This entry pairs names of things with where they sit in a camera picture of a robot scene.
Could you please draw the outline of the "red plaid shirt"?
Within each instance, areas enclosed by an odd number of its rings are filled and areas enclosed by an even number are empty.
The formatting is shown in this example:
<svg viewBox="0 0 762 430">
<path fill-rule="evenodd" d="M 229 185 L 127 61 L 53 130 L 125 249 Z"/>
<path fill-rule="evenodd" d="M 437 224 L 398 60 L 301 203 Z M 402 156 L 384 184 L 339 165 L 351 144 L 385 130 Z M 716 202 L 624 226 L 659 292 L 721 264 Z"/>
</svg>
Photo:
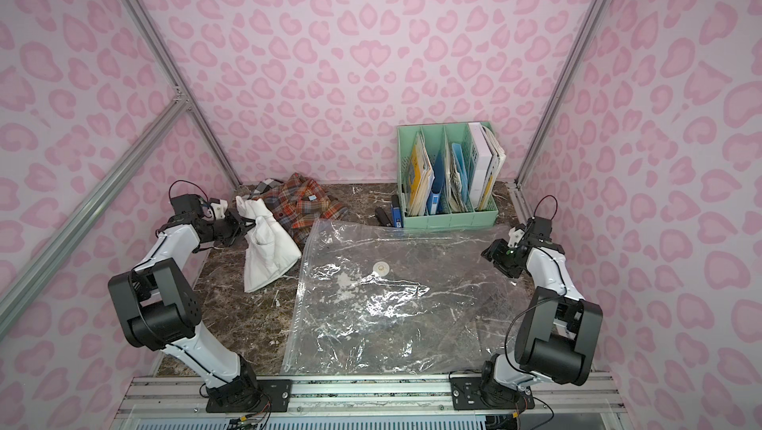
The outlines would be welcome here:
<svg viewBox="0 0 762 430">
<path fill-rule="evenodd" d="M 281 227 L 302 249 L 317 220 L 343 220 L 349 208 L 317 181 L 294 173 L 261 199 Z"/>
</svg>

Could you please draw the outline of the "clear plastic vacuum bag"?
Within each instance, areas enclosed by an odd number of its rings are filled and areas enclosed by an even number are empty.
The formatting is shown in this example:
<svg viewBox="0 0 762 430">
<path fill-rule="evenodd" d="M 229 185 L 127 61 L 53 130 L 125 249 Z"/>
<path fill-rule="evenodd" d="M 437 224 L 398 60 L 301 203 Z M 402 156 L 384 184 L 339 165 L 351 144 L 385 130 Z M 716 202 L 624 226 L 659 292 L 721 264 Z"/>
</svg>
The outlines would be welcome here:
<svg viewBox="0 0 762 430">
<path fill-rule="evenodd" d="M 316 223 L 283 374 L 446 374 L 512 348 L 531 279 L 482 257 L 508 227 L 407 231 Z"/>
</svg>

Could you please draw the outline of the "black white checkered shirt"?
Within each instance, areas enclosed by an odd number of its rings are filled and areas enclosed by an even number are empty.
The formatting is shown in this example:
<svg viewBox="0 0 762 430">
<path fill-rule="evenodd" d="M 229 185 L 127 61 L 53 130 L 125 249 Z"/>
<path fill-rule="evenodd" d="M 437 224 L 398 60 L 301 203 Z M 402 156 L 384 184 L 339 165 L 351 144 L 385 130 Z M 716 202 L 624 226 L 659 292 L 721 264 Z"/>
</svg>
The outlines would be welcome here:
<svg viewBox="0 0 762 430">
<path fill-rule="evenodd" d="M 283 185 L 283 182 L 280 180 L 273 179 L 273 178 L 266 178 L 250 188 L 249 197 L 250 198 L 259 197 L 261 195 L 266 194 L 270 190 L 281 187 L 282 185 Z"/>
</svg>

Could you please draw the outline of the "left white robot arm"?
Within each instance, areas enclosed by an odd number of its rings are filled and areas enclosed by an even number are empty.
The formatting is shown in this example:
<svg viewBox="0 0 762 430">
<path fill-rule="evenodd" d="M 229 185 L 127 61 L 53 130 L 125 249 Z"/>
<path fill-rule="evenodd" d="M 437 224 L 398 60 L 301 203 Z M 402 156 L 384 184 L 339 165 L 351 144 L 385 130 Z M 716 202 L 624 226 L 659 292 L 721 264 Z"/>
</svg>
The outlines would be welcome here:
<svg viewBox="0 0 762 430">
<path fill-rule="evenodd" d="M 190 257 L 206 243 L 232 247 L 253 228 L 238 215 L 219 220 L 176 216 L 157 231 L 157 241 L 137 265 L 113 276 L 108 291 L 127 342 L 182 361 L 203 380 L 210 404 L 236 406 L 259 400 L 250 364 L 202 322 L 202 304 L 184 276 Z"/>
</svg>

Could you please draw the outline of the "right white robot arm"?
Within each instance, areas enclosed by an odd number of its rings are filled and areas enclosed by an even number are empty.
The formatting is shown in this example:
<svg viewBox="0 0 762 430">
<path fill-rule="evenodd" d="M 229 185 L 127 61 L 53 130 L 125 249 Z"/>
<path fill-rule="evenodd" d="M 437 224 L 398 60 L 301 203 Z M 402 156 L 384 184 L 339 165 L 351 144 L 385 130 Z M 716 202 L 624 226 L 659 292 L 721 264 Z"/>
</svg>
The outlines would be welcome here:
<svg viewBox="0 0 762 430">
<path fill-rule="evenodd" d="M 512 350 L 484 365 L 482 387 L 526 392 L 537 382 L 582 386 L 597 348 L 603 312 L 575 288 L 559 245 L 539 239 L 494 241 L 482 257 L 508 277 L 529 273 L 535 284 L 528 308 L 509 324 L 517 328 Z"/>
</svg>

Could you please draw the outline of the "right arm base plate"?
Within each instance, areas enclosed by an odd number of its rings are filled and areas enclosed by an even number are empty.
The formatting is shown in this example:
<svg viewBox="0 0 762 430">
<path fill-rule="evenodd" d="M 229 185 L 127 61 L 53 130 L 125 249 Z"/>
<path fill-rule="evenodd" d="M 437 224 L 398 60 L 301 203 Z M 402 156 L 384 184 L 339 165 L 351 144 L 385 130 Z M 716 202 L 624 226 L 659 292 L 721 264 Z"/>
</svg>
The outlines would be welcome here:
<svg viewBox="0 0 762 430">
<path fill-rule="evenodd" d="M 477 374 L 449 376 L 450 395 L 455 410 L 510 410 L 523 413 L 535 408 L 531 392 L 510 390 Z"/>
</svg>

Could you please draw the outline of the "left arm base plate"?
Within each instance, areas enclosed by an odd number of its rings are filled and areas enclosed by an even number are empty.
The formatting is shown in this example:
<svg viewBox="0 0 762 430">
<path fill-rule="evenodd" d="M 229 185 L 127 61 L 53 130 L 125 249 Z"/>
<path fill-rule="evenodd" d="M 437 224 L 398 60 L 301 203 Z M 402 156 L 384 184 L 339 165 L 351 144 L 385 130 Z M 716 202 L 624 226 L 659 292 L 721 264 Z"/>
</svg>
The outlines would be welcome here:
<svg viewBox="0 0 762 430">
<path fill-rule="evenodd" d="M 288 411 L 292 394 L 291 380 L 257 380 L 256 384 L 236 380 L 219 388 L 208 389 L 207 413 L 273 413 Z"/>
</svg>

